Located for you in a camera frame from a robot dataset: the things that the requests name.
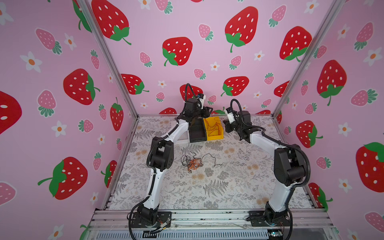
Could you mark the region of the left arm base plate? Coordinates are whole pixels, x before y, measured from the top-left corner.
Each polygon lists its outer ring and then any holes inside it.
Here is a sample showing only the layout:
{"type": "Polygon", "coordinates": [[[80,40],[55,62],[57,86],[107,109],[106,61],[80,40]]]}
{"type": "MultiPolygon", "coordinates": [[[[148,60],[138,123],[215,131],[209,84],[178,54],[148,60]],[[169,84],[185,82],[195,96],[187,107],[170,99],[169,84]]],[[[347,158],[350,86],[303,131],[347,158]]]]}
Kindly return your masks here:
{"type": "Polygon", "coordinates": [[[165,227],[170,227],[172,222],[172,212],[160,211],[154,216],[145,216],[137,212],[133,213],[131,218],[132,228],[158,228],[165,224],[165,227]]]}

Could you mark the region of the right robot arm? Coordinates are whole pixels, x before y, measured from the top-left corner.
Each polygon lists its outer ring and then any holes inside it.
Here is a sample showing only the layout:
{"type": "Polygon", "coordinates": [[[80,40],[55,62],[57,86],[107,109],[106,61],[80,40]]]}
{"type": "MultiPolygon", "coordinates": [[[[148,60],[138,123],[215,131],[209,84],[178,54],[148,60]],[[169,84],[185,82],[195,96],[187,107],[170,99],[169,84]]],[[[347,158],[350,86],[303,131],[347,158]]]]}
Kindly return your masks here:
{"type": "Polygon", "coordinates": [[[239,109],[235,111],[232,99],[226,109],[224,120],[227,133],[236,132],[240,140],[253,144],[270,154],[274,160],[274,175],[277,179],[273,194],[266,203],[261,217],[250,216],[249,221],[257,220],[270,226],[278,224],[286,216],[291,217],[289,202],[298,187],[305,186],[311,176],[311,166],[307,155],[298,145],[289,145],[266,134],[266,129],[252,124],[251,115],[239,109]]]}

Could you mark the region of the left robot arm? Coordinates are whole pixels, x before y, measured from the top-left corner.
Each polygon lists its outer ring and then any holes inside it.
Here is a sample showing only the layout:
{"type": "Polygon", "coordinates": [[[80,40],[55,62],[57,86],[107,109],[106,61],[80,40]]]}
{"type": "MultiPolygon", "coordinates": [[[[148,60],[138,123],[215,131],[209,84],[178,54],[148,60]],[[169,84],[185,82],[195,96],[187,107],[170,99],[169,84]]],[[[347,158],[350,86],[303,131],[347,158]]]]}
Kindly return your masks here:
{"type": "Polygon", "coordinates": [[[213,111],[204,106],[205,95],[195,94],[192,86],[185,85],[185,104],[182,112],[176,117],[176,125],[161,137],[154,137],[147,157],[147,167],[151,176],[146,198],[133,207],[137,216],[148,224],[154,225],[158,218],[160,192],[168,169],[174,162],[174,144],[188,133],[189,142],[203,142],[208,139],[204,119],[213,111]]]}

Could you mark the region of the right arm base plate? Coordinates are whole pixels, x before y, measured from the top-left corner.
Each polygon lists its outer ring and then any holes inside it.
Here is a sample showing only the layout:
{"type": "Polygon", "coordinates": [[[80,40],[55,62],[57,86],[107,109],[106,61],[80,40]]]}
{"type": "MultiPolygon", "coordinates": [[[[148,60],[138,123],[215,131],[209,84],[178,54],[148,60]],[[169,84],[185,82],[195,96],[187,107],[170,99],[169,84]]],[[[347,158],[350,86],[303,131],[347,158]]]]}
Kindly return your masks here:
{"type": "Polygon", "coordinates": [[[251,222],[253,227],[288,227],[292,223],[288,211],[249,211],[246,221],[251,222]]]}

